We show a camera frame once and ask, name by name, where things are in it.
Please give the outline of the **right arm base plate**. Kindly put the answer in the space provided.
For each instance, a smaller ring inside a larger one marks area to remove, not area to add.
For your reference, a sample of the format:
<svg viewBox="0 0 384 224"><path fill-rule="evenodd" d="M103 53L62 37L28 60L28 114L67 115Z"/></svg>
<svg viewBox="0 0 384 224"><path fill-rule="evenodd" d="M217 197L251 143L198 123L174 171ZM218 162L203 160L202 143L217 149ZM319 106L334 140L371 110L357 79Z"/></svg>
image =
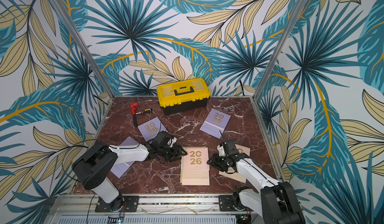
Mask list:
<svg viewBox="0 0 384 224"><path fill-rule="evenodd" d="M220 195L219 208L221 212L242 212L247 209L243 204L241 204L240 197L237 194Z"/></svg>

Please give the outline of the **green calendar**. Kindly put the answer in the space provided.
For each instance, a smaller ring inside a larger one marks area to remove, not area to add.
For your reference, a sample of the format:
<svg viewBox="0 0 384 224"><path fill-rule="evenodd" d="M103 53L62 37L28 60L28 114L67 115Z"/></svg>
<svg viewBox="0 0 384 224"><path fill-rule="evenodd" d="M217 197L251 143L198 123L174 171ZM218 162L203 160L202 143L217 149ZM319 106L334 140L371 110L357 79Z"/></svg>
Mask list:
<svg viewBox="0 0 384 224"><path fill-rule="evenodd" d="M183 181L183 157L181 157L181 174L180 174L180 184L182 184L182 181Z"/></svg>

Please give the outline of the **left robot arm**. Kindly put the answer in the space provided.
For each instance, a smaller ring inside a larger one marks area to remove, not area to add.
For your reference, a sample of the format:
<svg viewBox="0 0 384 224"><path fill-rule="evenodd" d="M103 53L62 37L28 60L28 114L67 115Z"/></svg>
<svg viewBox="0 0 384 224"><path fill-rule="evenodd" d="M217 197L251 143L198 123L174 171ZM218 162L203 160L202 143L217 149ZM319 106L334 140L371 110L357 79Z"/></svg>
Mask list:
<svg viewBox="0 0 384 224"><path fill-rule="evenodd" d="M150 142L136 146L114 146L97 140L73 163L72 170L84 189L93 191L104 203L115 205L111 211L117 212L123 206L124 198L107 177L113 166L157 157L166 162L178 161L188 152L176 141L177 138L166 131L159 132Z"/></svg>

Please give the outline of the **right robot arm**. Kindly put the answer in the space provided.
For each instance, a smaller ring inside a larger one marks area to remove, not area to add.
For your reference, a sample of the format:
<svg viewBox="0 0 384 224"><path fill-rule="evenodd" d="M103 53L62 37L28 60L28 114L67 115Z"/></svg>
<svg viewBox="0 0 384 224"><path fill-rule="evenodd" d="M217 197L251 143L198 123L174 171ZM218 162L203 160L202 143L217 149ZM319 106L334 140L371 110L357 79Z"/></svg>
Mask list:
<svg viewBox="0 0 384 224"><path fill-rule="evenodd" d="M234 189L232 195L220 195L222 212L253 211L263 218L266 224L304 224L302 207L292 185L279 182L260 169L249 155L240 153L233 140L218 145L218 152L207 161L208 165L227 172L232 168L250 182Z"/></svg>

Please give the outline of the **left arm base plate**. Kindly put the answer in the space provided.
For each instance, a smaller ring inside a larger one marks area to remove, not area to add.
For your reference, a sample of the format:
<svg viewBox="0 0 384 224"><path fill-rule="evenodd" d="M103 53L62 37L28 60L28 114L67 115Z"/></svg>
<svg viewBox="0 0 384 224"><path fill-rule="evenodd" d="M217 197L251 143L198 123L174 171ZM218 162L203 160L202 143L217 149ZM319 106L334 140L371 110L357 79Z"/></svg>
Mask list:
<svg viewBox="0 0 384 224"><path fill-rule="evenodd" d="M95 212L96 213L134 213L137 211L139 196L118 196L114 201L107 204L102 198L99 198Z"/></svg>

